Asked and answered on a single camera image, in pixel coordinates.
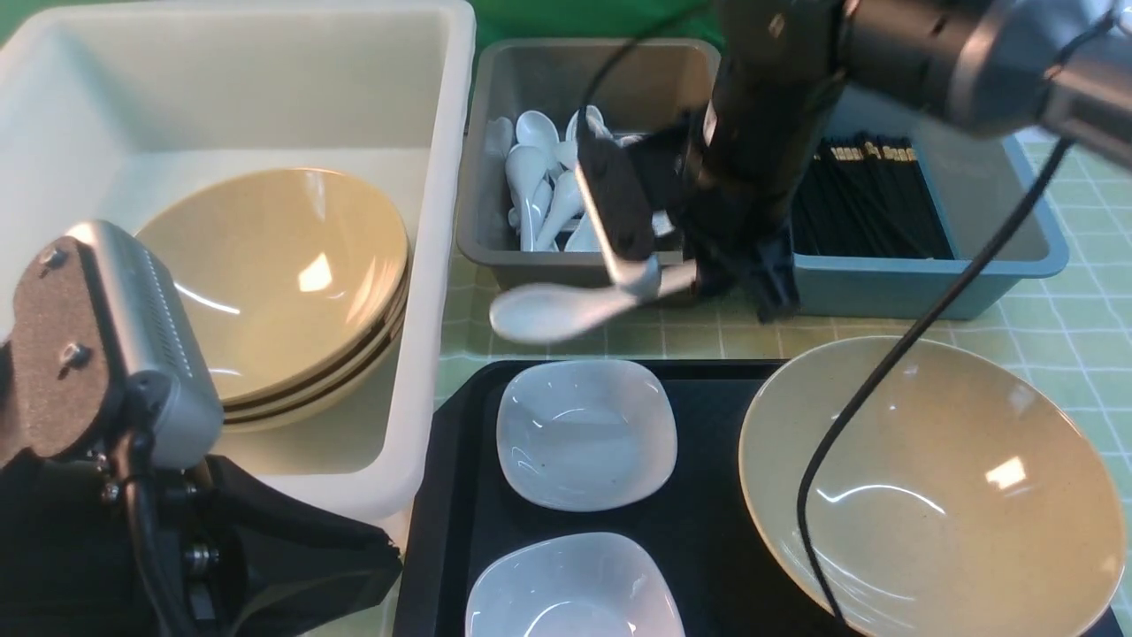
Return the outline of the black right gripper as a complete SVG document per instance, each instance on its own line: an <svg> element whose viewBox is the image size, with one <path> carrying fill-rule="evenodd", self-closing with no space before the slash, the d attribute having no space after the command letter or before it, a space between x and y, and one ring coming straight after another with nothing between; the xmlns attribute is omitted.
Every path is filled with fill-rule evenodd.
<svg viewBox="0 0 1132 637"><path fill-rule="evenodd" d="M791 319L800 307L788 218L770 219L740 186L698 175L704 118L680 114L633 143L633 163L648 203L664 210L681 238L681 255L698 265L696 296L743 291L760 322Z"/></svg>

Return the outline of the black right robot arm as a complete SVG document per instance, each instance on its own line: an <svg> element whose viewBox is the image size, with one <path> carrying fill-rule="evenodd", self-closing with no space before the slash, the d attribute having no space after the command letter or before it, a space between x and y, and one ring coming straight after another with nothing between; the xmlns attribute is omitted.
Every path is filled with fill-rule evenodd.
<svg viewBox="0 0 1132 637"><path fill-rule="evenodd" d="M1129 37L1075 1L718 1L728 49L691 112L670 207L691 293L741 289L760 322L809 310L790 205L857 86L975 137L1041 127L1129 166Z"/></svg>

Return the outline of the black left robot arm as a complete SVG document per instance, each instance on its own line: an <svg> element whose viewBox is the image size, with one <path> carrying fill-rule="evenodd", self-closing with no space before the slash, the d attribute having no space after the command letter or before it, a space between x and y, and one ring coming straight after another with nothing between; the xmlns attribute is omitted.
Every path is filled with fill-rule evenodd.
<svg viewBox="0 0 1132 637"><path fill-rule="evenodd" d="M402 573L376 526L278 494L232 460L154 472L158 563L198 636L299 636L380 605ZM5 636L162 636L110 473L3 470Z"/></svg>

